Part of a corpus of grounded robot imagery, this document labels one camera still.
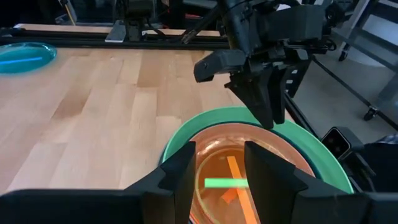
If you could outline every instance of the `green plate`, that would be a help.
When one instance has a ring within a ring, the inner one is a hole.
[[[218,108],[196,115],[185,122],[181,128],[174,133],[167,143],[162,160],[167,160],[172,154],[179,150],[196,133],[209,126],[220,123],[251,123],[259,125],[250,111],[243,106],[232,106]],[[276,124],[275,132],[285,136],[304,153],[304,157],[310,159],[310,163],[316,167],[319,177],[328,184],[331,184],[347,193],[353,193],[353,188],[335,157],[329,150],[309,132],[286,120],[284,124]]]

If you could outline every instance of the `blue plate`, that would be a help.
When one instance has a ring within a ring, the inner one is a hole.
[[[0,47],[0,76],[29,72],[50,63],[57,56],[55,47],[35,42]]]

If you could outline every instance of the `floor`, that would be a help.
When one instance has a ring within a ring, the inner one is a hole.
[[[336,53],[317,58],[370,102],[376,100],[393,76],[384,67],[371,67],[350,59],[338,62]],[[382,111],[395,122],[398,122],[397,100],[395,96],[382,107]],[[324,136],[334,126],[346,126],[363,143],[368,143],[397,132],[378,116],[364,121],[368,107],[315,63],[309,67],[294,101],[319,136]]]

